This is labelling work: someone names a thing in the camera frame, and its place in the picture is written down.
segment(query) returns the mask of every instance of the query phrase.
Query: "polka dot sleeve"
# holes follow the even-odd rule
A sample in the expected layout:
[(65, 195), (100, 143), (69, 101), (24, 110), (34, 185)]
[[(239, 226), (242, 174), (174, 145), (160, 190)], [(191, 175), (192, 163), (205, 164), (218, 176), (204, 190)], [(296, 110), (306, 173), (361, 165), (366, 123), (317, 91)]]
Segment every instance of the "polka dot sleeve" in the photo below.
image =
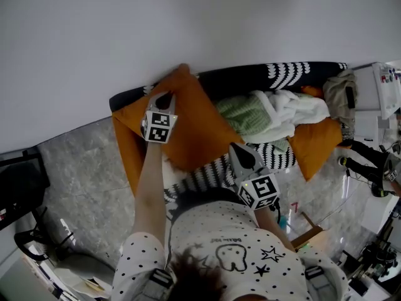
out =
[(160, 241), (148, 233), (132, 234), (123, 246), (114, 274), (112, 300), (120, 300), (124, 291), (132, 290), (139, 273), (164, 267), (164, 248)]
[(313, 246), (301, 249), (298, 251), (298, 255), (301, 257), (306, 269), (309, 267), (322, 267), (326, 273), (329, 273), (332, 279), (331, 283), (337, 289), (337, 295), (344, 296), (348, 290), (346, 275), (327, 255), (313, 248)]

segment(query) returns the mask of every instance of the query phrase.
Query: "orange cushion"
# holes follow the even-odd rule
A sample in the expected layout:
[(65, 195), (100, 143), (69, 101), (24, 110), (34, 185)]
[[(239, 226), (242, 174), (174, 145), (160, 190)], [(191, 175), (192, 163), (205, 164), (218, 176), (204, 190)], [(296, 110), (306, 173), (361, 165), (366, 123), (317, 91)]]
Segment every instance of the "orange cushion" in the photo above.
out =
[(193, 171), (227, 153), (231, 142), (243, 143), (216, 110), (198, 79), (190, 74), (188, 65), (180, 65), (150, 95), (114, 112), (113, 116), (141, 135), (140, 122), (149, 98), (165, 91), (171, 91), (176, 96), (175, 113), (178, 119), (169, 143), (162, 146), (174, 166)]
[(323, 93), (323, 89), (319, 87), (312, 87), (312, 86), (303, 86), (301, 87), (303, 93), (311, 95), (313, 97), (317, 97), (320, 99), (325, 99), (325, 94)]
[(138, 136), (121, 121), (113, 119), (115, 136), (120, 149), (125, 174), (130, 183), (132, 192), (135, 194), (139, 182), (139, 176), (145, 161), (146, 145), (142, 137)]
[(317, 124), (295, 128), (294, 136), (288, 137), (288, 141), (306, 181), (320, 170), (342, 140), (340, 123), (329, 117)]

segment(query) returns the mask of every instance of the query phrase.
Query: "black star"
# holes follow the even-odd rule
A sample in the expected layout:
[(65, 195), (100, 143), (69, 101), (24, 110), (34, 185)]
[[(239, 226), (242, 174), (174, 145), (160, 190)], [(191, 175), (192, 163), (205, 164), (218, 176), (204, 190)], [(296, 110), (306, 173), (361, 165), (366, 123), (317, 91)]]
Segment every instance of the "black star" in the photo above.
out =
[(265, 270), (266, 264), (263, 265), (263, 267), (261, 267), (261, 268), (259, 268), (259, 267), (256, 265), (256, 268), (257, 268), (258, 270), (257, 270), (255, 273), (253, 273), (253, 274), (260, 274), (261, 277), (263, 277), (263, 275), (264, 275), (265, 273), (269, 273), (269, 271)]
[(267, 260), (268, 258), (270, 258), (273, 261), (275, 261), (276, 263), (278, 263), (278, 258), (284, 257), (283, 255), (276, 253), (276, 248), (272, 248), (271, 251), (265, 251), (263, 249), (261, 249), (261, 250), (262, 250), (262, 255), (263, 255), (262, 260)]
[(203, 248), (203, 245), (202, 245), (202, 243), (201, 244), (194, 243), (193, 247), (194, 248)]
[(204, 258), (196, 258), (193, 255), (191, 255), (191, 257), (195, 262), (197, 262), (199, 264), (199, 268), (201, 270), (210, 270), (211, 269), (211, 267), (206, 263), (209, 255), (206, 255)]

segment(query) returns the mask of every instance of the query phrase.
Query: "hair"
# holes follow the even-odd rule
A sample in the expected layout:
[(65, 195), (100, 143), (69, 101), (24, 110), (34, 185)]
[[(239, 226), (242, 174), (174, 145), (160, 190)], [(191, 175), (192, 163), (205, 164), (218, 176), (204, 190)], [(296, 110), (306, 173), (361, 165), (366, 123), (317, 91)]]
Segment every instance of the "hair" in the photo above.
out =
[(202, 268), (199, 260), (187, 248), (183, 254), (176, 254), (170, 264), (177, 281), (168, 301), (218, 301), (222, 295), (221, 270), (219, 267)]

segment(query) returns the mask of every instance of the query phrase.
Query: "floor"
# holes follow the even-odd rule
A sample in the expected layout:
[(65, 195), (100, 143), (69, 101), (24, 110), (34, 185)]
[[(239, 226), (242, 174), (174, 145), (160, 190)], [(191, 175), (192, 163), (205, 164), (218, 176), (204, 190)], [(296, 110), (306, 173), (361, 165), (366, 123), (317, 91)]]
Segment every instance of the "floor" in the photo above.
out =
[[(111, 119), (48, 140), (39, 149), (51, 183), (43, 203), (48, 207), (44, 220), (50, 233), (61, 241), (73, 232), (74, 239), (68, 244), (75, 250), (115, 267), (120, 245), (132, 229), (134, 201)], [(299, 216), (305, 211), (328, 230), (323, 249), (334, 259), (342, 250), (358, 256), (366, 242), (374, 238), (359, 224), (370, 190), (364, 182), (345, 176), (344, 168), (336, 162), (344, 153), (354, 156), (350, 150), (335, 149), (308, 183), (298, 166), (277, 174), (289, 238), (308, 229)]]

